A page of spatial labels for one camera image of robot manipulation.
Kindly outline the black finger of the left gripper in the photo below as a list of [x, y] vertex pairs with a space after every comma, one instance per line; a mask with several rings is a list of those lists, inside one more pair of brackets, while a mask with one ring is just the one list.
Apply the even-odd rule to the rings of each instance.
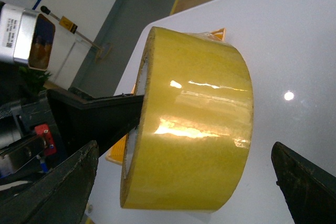
[[69, 154], [96, 141], [104, 154], [139, 125], [144, 96], [94, 98], [80, 89], [49, 89], [47, 98]]

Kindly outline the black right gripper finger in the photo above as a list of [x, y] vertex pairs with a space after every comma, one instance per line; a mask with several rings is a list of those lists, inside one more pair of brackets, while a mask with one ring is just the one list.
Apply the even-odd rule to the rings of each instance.
[[271, 161], [294, 223], [335, 223], [333, 175], [280, 142]]

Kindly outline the other arm gripper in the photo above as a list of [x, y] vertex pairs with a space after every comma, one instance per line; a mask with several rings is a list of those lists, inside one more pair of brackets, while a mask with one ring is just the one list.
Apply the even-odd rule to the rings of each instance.
[[41, 92], [1, 105], [1, 223], [80, 223], [97, 173], [99, 149], [90, 141], [66, 161], [56, 120]]

